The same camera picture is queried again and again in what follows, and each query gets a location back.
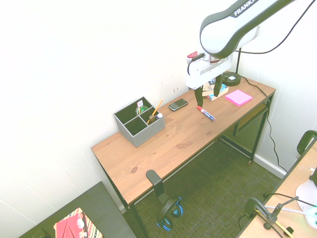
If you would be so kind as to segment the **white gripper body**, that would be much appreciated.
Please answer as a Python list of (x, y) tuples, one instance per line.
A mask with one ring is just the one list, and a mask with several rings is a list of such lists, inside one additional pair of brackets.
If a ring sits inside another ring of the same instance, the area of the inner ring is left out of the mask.
[(208, 54), (189, 54), (187, 63), (186, 85), (191, 89), (197, 89), (230, 69), (233, 54), (223, 59)]

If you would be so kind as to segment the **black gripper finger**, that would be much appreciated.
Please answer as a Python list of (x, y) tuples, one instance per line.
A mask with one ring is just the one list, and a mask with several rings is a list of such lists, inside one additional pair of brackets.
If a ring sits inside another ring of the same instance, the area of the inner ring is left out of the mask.
[(218, 97), (221, 87), (222, 87), (222, 82), (223, 82), (223, 74), (217, 76), (215, 78), (215, 85), (214, 85), (214, 90), (213, 90), (213, 94), (215, 97)]
[(203, 87), (200, 86), (199, 88), (195, 89), (195, 98), (197, 101), (197, 106), (202, 107), (203, 106)]

